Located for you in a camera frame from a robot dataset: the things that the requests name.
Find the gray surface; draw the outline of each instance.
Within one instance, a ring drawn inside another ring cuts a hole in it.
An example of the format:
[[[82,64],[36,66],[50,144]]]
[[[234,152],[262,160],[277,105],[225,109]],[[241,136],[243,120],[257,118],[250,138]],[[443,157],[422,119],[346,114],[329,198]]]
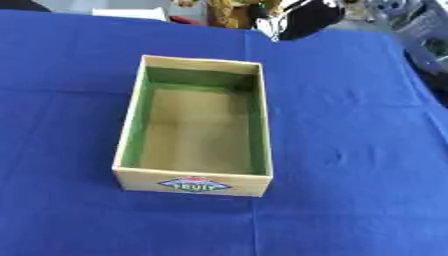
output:
[[[93,8],[148,9],[163,7],[168,10],[170,0],[35,0],[55,12],[90,13]]]

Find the stuffed toy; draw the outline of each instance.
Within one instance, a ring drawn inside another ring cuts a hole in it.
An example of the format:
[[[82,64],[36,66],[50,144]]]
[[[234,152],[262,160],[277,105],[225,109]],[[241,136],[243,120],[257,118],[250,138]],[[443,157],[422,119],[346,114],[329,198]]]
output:
[[[171,2],[177,4],[180,7],[193,7],[198,0],[171,0]]]
[[[281,13],[281,0],[207,0],[208,22],[211,26],[249,28],[249,6],[261,6],[267,15]]]

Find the cardboard box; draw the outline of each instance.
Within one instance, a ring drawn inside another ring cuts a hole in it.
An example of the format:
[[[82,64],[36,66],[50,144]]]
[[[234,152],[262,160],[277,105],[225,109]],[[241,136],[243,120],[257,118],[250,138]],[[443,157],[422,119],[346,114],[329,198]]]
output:
[[[127,190],[262,196],[268,136],[261,64],[143,56],[113,170]]]

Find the blue cloth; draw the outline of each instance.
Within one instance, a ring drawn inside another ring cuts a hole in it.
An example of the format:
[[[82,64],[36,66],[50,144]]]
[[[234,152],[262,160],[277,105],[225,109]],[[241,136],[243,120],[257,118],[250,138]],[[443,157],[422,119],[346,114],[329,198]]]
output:
[[[111,163],[140,55],[264,64],[261,199],[123,192]],[[0,255],[440,256],[448,117],[388,36],[0,12]]]

